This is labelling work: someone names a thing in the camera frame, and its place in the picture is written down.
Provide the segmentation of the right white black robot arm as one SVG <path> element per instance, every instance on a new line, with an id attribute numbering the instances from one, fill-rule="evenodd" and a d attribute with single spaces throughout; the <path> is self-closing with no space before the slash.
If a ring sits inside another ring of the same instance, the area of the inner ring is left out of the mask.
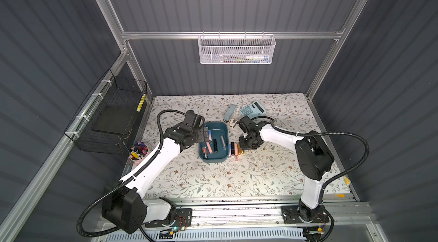
<path id="1" fill-rule="evenodd" d="M 242 150 L 255 150 L 265 142 L 271 142 L 296 153 L 301 172 L 305 176 L 304 189 L 297 212 L 304 223 L 310 223 L 323 212 L 323 184 L 334 163 L 334 156 L 319 133 L 300 134 L 274 126 L 267 121 L 254 122 L 248 116 L 237 125 L 246 134 L 239 138 Z"/>

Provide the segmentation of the teal plastic storage box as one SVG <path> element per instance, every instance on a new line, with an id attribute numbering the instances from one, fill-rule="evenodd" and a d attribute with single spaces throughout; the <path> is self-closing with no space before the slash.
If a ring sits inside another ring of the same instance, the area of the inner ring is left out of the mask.
<path id="1" fill-rule="evenodd" d="M 224 122 L 207 122 L 203 127 L 207 142 L 199 143 L 199 157 L 206 163 L 225 162 L 230 153 L 227 125 Z"/>

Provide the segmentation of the silver clear lipstick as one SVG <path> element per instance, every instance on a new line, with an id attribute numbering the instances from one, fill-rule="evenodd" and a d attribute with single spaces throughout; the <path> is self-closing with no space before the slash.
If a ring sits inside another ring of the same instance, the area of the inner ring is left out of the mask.
<path id="1" fill-rule="evenodd" d="M 227 144 L 223 135 L 220 136 L 222 147 L 225 150 L 227 148 Z"/>

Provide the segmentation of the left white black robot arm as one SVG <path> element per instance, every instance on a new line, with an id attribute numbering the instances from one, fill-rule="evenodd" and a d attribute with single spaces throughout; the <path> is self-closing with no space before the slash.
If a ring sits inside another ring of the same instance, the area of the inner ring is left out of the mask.
<path id="1" fill-rule="evenodd" d="M 172 224 L 176 205 L 165 198 L 144 200 L 146 192 L 157 176 L 182 151 L 205 139 L 205 118 L 193 110 L 184 113 L 184 120 L 163 130 L 160 117 L 164 113 L 179 113 L 167 109 L 157 115 L 160 142 L 139 166 L 120 180 L 124 185 L 103 199 L 102 217 L 132 234 L 145 223 L 163 221 Z"/>

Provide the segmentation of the dark red black lipstick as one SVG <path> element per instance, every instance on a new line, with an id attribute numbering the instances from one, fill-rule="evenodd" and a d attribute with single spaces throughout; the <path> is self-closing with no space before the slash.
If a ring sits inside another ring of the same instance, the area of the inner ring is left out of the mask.
<path id="1" fill-rule="evenodd" d="M 206 146 L 203 146 L 203 147 L 202 147 L 202 150 L 203 150 L 203 154 L 204 154 L 205 159 L 207 159 L 208 156 L 207 156 Z"/>

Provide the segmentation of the pink lip gloss tube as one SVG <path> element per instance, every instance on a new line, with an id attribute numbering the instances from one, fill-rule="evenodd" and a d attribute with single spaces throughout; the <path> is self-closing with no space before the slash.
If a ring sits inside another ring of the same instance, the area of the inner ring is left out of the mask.
<path id="1" fill-rule="evenodd" d="M 207 148 L 209 154 L 212 154 L 213 153 L 213 149 L 211 147 L 210 142 L 207 141 L 205 144 L 206 144 L 206 148 Z"/>

